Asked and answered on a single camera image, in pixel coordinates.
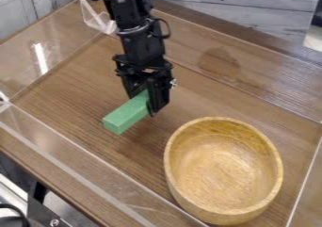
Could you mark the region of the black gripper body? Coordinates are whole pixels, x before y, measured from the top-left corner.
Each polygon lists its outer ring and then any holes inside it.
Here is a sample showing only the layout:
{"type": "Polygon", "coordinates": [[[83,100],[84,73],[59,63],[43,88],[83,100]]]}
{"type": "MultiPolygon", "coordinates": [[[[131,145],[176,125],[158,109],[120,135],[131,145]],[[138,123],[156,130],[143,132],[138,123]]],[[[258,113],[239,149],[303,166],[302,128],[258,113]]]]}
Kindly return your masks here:
{"type": "Polygon", "coordinates": [[[116,62],[116,73],[120,79],[124,75],[128,74],[146,74],[147,78],[151,76],[170,77],[172,83],[172,64],[164,58],[152,59],[147,62],[134,63],[129,61],[127,55],[115,55],[112,60],[116,62]]]}

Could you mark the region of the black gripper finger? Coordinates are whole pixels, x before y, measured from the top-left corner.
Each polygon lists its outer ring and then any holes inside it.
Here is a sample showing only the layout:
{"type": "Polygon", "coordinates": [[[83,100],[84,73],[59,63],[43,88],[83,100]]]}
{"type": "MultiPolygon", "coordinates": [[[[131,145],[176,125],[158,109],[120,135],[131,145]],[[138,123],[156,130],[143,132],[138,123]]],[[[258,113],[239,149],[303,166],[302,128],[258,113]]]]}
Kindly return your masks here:
{"type": "Polygon", "coordinates": [[[128,74],[121,77],[121,84],[129,98],[146,90],[146,79],[146,74],[128,74]]]}
{"type": "Polygon", "coordinates": [[[170,102],[171,78],[151,76],[147,78],[148,111],[155,116],[170,102]]]}

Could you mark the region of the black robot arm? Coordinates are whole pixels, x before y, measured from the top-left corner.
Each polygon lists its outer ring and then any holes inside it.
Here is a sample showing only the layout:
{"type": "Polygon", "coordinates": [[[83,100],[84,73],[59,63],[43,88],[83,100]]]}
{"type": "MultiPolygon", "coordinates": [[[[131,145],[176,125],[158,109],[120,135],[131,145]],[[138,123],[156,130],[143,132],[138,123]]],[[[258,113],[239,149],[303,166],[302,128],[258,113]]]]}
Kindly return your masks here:
{"type": "Polygon", "coordinates": [[[175,80],[172,64],[164,58],[163,41],[171,33],[162,33],[162,23],[167,21],[152,15],[152,0],[103,0],[103,3],[116,23],[123,48],[123,53],[113,56],[117,76],[129,98],[147,92],[147,109],[154,116],[170,103],[175,80]]]}

